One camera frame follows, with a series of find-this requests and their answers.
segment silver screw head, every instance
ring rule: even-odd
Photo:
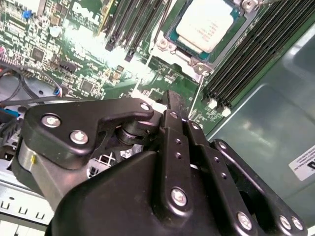
[[[60,119],[56,116],[53,116],[53,115],[44,116],[41,119],[41,122],[49,128],[56,128],[56,127],[60,126],[60,124],[61,124]]]
[[[295,227],[297,227],[299,230],[303,230],[303,225],[301,224],[301,222],[296,219],[295,217],[292,217],[292,221],[295,225]]]
[[[182,190],[178,188],[173,188],[171,194],[172,199],[176,203],[176,205],[183,207],[187,204],[187,197]]]
[[[219,142],[219,146],[222,148],[222,149],[226,149],[226,145],[222,142]]]
[[[170,115],[171,115],[173,118],[175,118],[175,119],[178,118],[178,115],[177,115],[175,112],[171,112]]]
[[[81,130],[74,130],[70,134],[70,139],[75,144],[80,144],[80,145],[86,144],[89,140],[88,135]]]
[[[199,129],[199,126],[196,123],[191,123],[194,129]]]
[[[251,230],[252,229],[252,223],[250,219],[242,212],[237,213],[237,218],[244,229]]]
[[[150,107],[146,103],[141,103],[141,108],[146,111],[150,109]]]
[[[279,219],[280,219],[282,225],[283,225],[287,230],[290,230],[290,229],[291,229],[290,222],[289,222],[283,215],[281,215],[281,216],[279,217]]]

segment motherboard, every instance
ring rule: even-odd
[[[209,133],[314,11],[314,0],[0,0],[0,59],[73,97],[156,101],[173,90]]]

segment black dimm slot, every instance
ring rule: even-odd
[[[281,34],[284,34],[286,32],[286,28],[289,27],[292,22],[292,18],[295,16],[295,14],[290,16],[290,13],[293,10],[296,10],[295,14],[298,15],[303,11],[303,6],[294,6],[288,12],[282,14],[282,16],[284,17],[280,21],[276,22],[277,26],[272,27],[273,30],[271,32],[268,32],[267,37],[262,39],[263,41],[259,42],[257,48],[251,51],[252,54],[243,61],[243,65],[235,68],[236,71],[234,71],[232,74],[233,82],[225,89],[223,93],[220,94],[220,98],[228,98],[233,90],[241,86],[244,81],[248,79],[246,75],[250,73],[250,71],[254,67],[254,64],[257,64],[261,60],[263,60],[264,55],[269,51],[269,49],[266,47],[274,47],[275,43],[278,41],[277,39],[280,39]]]
[[[144,0],[142,2],[138,14],[136,15],[136,17],[132,21],[132,24],[131,24],[132,27],[128,30],[126,36],[124,37],[124,39],[122,39],[122,42],[126,41],[126,43],[128,44],[128,42],[131,41],[131,39],[133,37],[133,33],[134,33],[135,29],[137,28],[137,26],[139,25],[139,22],[141,21],[140,16],[144,13],[144,11],[146,10],[149,3],[150,3],[149,0]]]
[[[221,83],[221,81],[224,79],[224,76],[222,74],[228,71],[229,68],[232,67],[232,64],[236,63],[237,58],[242,53],[242,51],[248,46],[248,43],[252,39],[252,37],[261,30],[262,26],[265,25],[266,22],[270,20],[271,16],[274,15],[279,10],[279,8],[285,3],[278,2],[276,4],[273,4],[271,8],[267,10],[267,12],[263,15],[262,19],[256,24],[254,29],[252,29],[249,32],[249,35],[242,41],[241,45],[230,56],[230,59],[232,59],[232,61],[230,61],[229,59],[226,63],[224,63],[224,65],[219,69],[219,71],[213,76],[213,78],[210,80],[209,84],[206,87],[207,90],[213,91],[216,88],[216,85],[219,85]]]
[[[233,101],[238,95],[239,93],[251,82],[251,80],[255,77],[255,75],[268,63],[269,60],[272,59],[274,53],[272,53],[269,57],[267,57],[264,61],[264,64],[260,65],[253,73],[253,76],[251,76],[251,78],[247,81],[246,84],[244,84],[244,86],[238,88],[237,90],[234,91],[234,93],[228,98],[230,101]]]
[[[261,40],[264,40],[265,37],[269,37],[271,32],[274,31],[274,27],[272,27],[273,24],[276,24],[278,22],[281,21],[281,19],[283,18],[283,14],[282,12],[286,12],[287,10],[289,10],[291,8],[290,4],[287,5],[283,5],[281,7],[281,13],[279,14],[279,10],[275,13],[276,15],[274,15],[271,19],[269,19],[267,27],[265,27],[265,30],[260,29],[260,32],[258,34],[255,34],[253,36],[253,38],[251,38],[252,42],[250,43],[249,46],[247,46],[245,49],[243,49],[242,51],[240,51],[238,57],[235,59],[234,63],[232,63],[232,65],[230,64],[230,68],[228,70],[225,71],[225,73],[222,76],[221,80],[223,80],[221,83],[217,84],[215,89],[216,95],[220,98],[222,98],[220,96],[220,94],[222,93],[222,91],[224,91],[224,89],[230,85],[230,83],[237,83],[238,81],[240,81],[242,78],[237,77],[237,81],[233,80],[234,75],[237,71],[237,69],[239,68],[239,66],[237,66],[237,64],[241,64],[243,65],[243,67],[246,65],[246,61],[248,61],[248,58],[251,58],[255,55],[255,51],[257,50],[257,47],[259,47]]]
[[[115,22],[117,21],[118,16],[120,15],[120,12],[124,6],[124,1],[126,0],[120,0],[117,6],[117,9],[115,11],[114,17],[113,18],[109,18],[108,21],[106,22],[106,24],[104,25],[104,33],[108,34],[112,31],[113,26],[115,24]]]
[[[271,37],[275,37],[275,35],[283,33],[284,26],[287,26],[289,24],[290,20],[286,20],[287,17],[290,17],[290,13],[297,8],[299,5],[299,2],[296,2],[297,4],[295,6],[291,5],[289,9],[285,9],[285,12],[281,12],[280,19],[273,19],[274,24],[270,26],[270,29],[265,30],[262,37],[257,37],[255,39],[256,43],[254,43],[251,48],[248,50],[251,52],[250,54],[243,54],[245,58],[241,60],[241,64],[239,66],[234,67],[232,71],[230,71],[229,74],[229,81],[230,83],[225,84],[224,87],[221,87],[219,91],[217,91],[218,96],[222,99],[226,97],[226,94],[231,92],[233,89],[235,89],[237,86],[239,86],[243,80],[246,79],[246,77],[239,75],[239,73],[245,73],[247,69],[252,67],[252,64],[256,62],[256,60],[252,59],[256,55],[259,55],[259,57],[262,59],[261,53],[264,53],[264,43],[268,42],[268,40]]]
[[[159,7],[162,5],[162,2],[163,0],[157,0],[154,8],[152,9],[152,11],[150,12],[150,15],[149,17],[147,18],[144,26],[142,27],[141,31],[137,34],[137,37],[136,39],[134,40],[131,48],[130,48],[130,51],[136,51],[137,47],[139,46],[141,40],[143,39],[144,37],[144,34],[147,32],[150,24],[152,23],[152,20],[157,12],[157,10],[159,9]]]
[[[269,50],[269,55],[267,57],[264,57],[264,61],[263,63],[258,63],[257,65],[259,65],[254,72],[252,73],[252,75],[250,77],[248,77],[248,79],[245,81],[245,83],[239,87],[236,88],[233,93],[229,94],[229,97],[227,97],[226,99],[233,101],[239,93],[241,93],[241,91],[252,81],[252,79],[257,75],[257,73],[269,62],[269,60],[272,59],[272,57],[274,56],[274,54],[280,50],[285,44],[286,42],[296,33],[296,31],[305,23],[305,21],[312,16],[312,14],[315,13],[315,5],[311,5],[311,3],[309,4],[309,6],[311,6],[307,12],[303,13],[303,18],[299,20],[299,23],[291,25],[291,27],[293,27],[293,29],[290,32],[287,32],[287,35],[285,37],[282,36],[282,41],[281,43],[272,50]]]
[[[300,23],[298,23],[297,25],[303,24],[304,20],[305,20],[305,17],[302,20],[300,20]],[[268,63],[268,61],[272,59],[274,54],[276,52],[278,52],[278,50],[280,50],[281,47],[288,40],[288,37],[284,37],[284,34],[282,34],[280,36],[280,38],[284,39],[284,40],[282,40],[279,45],[273,45],[270,48],[266,48],[265,49],[266,53],[263,56],[262,61],[261,60],[257,61],[257,63],[255,63],[255,65],[253,65],[250,70],[247,70],[246,73],[243,73],[244,74],[243,77],[246,78],[246,79],[242,82],[242,84],[240,86],[236,86],[233,90],[231,90],[229,92],[229,94],[227,94],[226,97],[224,97],[225,99],[227,99],[229,101],[232,101],[252,81],[252,79],[259,72],[258,69],[260,69],[260,68],[262,69]]]
[[[137,5],[140,3],[141,0],[132,0],[129,2],[129,5],[127,7],[127,12],[125,15],[122,17],[122,21],[120,22],[119,26],[114,30],[114,33],[112,34],[110,38],[110,42],[112,44],[115,44],[117,40],[120,38],[123,30],[126,27],[126,24],[128,23],[128,20],[130,19],[133,10],[137,7]]]

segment label sticker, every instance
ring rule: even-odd
[[[301,181],[315,174],[315,145],[292,161],[289,167]]]

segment black cable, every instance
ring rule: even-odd
[[[24,91],[28,94],[28,96],[30,96],[32,99],[38,99],[39,96],[37,96],[36,93],[34,93],[30,87],[27,85],[24,76],[22,76],[21,78],[21,83],[22,83],[22,88],[24,89]]]
[[[12,98],[14,98],[18,93],[19,93],[19,91],[21,90],[21,88],[22,88],[22,80],[21,80],[21,75],[17,75],[18,76],[18,79],[19,79],[19,84],[18,84],[18,86],[16,87],[16,89],[13,91],[13,93],[8,97],[8,98],[6,98],[5,100],[3,100],[3,101],[1,101],[1,103],[2,102],[6,102],[6,101],[10,101]]]
[[[40,97],[36,99],[26,99],[26,100],[18,100],[18,101],[5,101],[1,102],[0,106],[2,107],[9,107],[9,106],[22,106],[27,104],[33,104],[33,103],[39,103],[39,102],[50,102],[50,101],[69,101],[69,102],[79,102],[84,101],[80,98],[75,97],[56,97],[56,96],[50,96],[50,97]]]
[[[11,73],[12,72],[12,69],[11,68],[6,68],[4,69],[3,71],[0,72],[0,79],[6,74],[6,73]],[[13,91],[13,93],[8,97],[6,98],[5,100],[3,100],[2,102],[4,101],[10,101],[13,97],[15,97],[19,91],[21,90],[22,88],[22,81],[21,81],[21,75],[18,74],[18,79],[19,79],[19,84],[18,86],[16,87],[16,89]]]
[[[11,70],[15,71],[17,74],[20,75],[20,77],[19,77],[19,82],[22,84],[22,88],[24,89],[24,91],[25,91],[25,92],[28,94],[28,96],[30,96],[32,99],[39,99],[40,97],[37,96],[37,94],[34,93],[34,92],[30,89],[30,87],[27,85],[27,83],[26,83],[26,81],[25,81],[25,77],[23,76],[23,73],[22,73],[21,69],[22,69],[22,70],[23,70],[23,69],[24,69],[24,70],[35,70],[35,71],[37,71],[38,73],[41,73],[41,74],[43,74],[44,76],[48,77],[48,79],[50,79],[54,84],[57,84],[57,82],[54,81],[54,80],[53,80],[49,75],[47,75],[45,72],[42,72],[42,71],[40,71],[40,70],[38,70],[37,68],[34,68],[34,67],[21,66],[21,67],[19,68],[18,66],[11,65],[11,64],[6,63],[6,62],[4,62],[4,61],[2,61],[2,60],[0,60],[0,66],[6,68],[6,69],[4,69],[4,70],[0,73],[0,75],[1,75],[4,71],[6,71],[5,73],[7,73],[8,71],[11,71]]]
[[[0,72],[0,78],[2,78],[2,76],[5,75],[6,73],[10,73],[11,71],[12,71],[11,68],[3,69],[3,70]]]

